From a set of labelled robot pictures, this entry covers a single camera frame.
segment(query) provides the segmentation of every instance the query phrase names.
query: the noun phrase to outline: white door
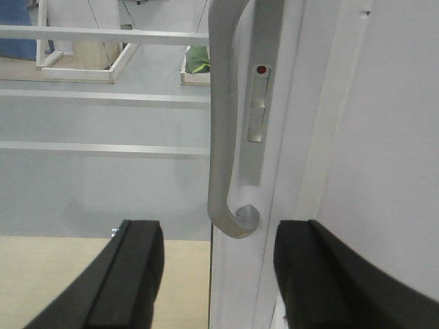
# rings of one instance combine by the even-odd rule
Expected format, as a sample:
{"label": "white door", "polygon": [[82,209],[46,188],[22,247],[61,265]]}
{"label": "white door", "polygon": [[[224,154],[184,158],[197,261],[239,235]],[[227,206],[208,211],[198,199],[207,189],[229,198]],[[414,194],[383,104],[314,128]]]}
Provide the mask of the white door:
{"label": "white door", "polygon": [[[242,241],[214,234],[212,328],[282,328],[272,252],[284,219],[321,221],[438,299],[437,3],[396,6],[285,1],[266,149],[274,156],[265,153],[260,189],[244,193],[261,221]],[[241,24],[237,38],[250,31]]]}
{"label": "white door", "polygon": [[[282,218],[274,219],[272,204],[302,7],[302,1],[211,2],[209,215],[221,229],[213,231],[210,323],[214,329],[270,327],[276,298],[270,266],[272,226]],[[220,72],[215,71],[217,63]],[[216,177],[219,172],[221,182]],[[242,230],[228,224],[243,217]],[[252,222],[255,217],[257,225]],[[268,288],[261,284],[267,270]]]}

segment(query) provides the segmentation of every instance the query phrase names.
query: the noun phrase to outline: glass panel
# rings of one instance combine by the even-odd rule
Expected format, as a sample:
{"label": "glass panel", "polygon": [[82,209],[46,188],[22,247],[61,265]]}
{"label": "glass panel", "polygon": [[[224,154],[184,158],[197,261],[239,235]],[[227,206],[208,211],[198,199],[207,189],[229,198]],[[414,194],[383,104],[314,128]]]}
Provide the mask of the glass panel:
{"label": "glass panel", "polygon": [[[6,2],[0,1],[0,12]],[[34,26],[43,7],[41,0],[39,7],[36,2],[23,2]],[[63,9],[73,17],[66,7],[72,2],[48,1],[50,26],[72,23],[68,21],[71,18],[57,12]],[[106,12],[99,0],[81,3],[94,9],[87,14]],[[146,1],[140,5],[127,0],[114,4],[119,15],[117,25],[122,28],[207,32],[206,0]],[[0,25],[4,24],[1,19],[0,15]],[[64,57],[49,66],[78,68],[78,54],[87,61],[102,50],[101,46],[97,50],[94,47],[99,43],[103,45],[78,46],[69,41],[51,45],[45,41],[45,57],[53,51],[52,46],[55,50],[64,47]],[[73,53],[65,51],[65,45],[70,45]],[[181,83],[186,50],[187,46],[139,45],[114,83],[84,83],[81,79],[54,82],[56,79],[42,76],[35,60],[11,58],[14,56],[1,54],[0,47],[0,92],[178,95],[204,97],[202,101],[208,102],[208,86]],[[0,328],[22,328],[35,317],[99,254],[109,242],[112,229],[124,219],[151,219],[160,221],[165,238],[165,271],[153,328],[207,329],[211,248],[206,212],[208,104],[200,110],[101,106],[1,95],[0,100]],[[31,142],[40,151],[10,149],[5,143],[11,141]],[[66,147],[60,143],[77,148],[187,147],[200,156],[179,159],[176,152],[170,156],[117,157],[100,152],[105,147],[92,154],[80,150],[41,152],[44,147]]]}

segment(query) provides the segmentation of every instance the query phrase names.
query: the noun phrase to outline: floor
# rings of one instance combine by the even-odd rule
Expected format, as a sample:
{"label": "floor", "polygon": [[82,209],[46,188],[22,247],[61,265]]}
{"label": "floor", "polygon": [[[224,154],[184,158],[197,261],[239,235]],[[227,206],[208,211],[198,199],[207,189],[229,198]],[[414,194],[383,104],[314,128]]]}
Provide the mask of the floor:
{"label": "floor", "polygon": [[[20,329],[61,293],[108,239],[0,236],[0,329]],[[153,329],[207,329],[210,243],[165,241]]]}

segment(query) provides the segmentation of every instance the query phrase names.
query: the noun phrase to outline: door handle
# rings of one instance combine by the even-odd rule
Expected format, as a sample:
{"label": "door handle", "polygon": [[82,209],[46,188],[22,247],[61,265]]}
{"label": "door handle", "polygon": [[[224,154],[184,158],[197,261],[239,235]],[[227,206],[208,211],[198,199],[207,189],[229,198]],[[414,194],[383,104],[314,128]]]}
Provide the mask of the door handle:
{"label": "door handle", "polygon": [[251,204],[236,214],[227,204],[237,133],[237,72],[233,40],[239,18],[249,0],[211,0],[209,45],[211,54],[211,167],[207,210],[212,223],[236,239],[252,234],[259,224]]}

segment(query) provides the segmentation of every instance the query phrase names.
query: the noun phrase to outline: wooden frame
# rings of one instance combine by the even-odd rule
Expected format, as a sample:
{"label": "wooden frame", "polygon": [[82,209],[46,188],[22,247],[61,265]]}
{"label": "wooden frame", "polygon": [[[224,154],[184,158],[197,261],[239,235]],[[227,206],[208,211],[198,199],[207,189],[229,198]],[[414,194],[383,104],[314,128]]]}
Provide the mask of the wooden frame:
{"label": "wooden frame", "polygon": [[[46,27],[47,11],[47,0],[41,0],[38,11],[38,27]],[[47,41],[47,39],[36,40],[36,66],[41,68],[42,77],[47,80],[74,82],[115,83],[139,46],[138,44],[128,43],[108,70],[88,70],[53,67],[65,53],[62,50],[55,50],[46,57],[44,45]]]}

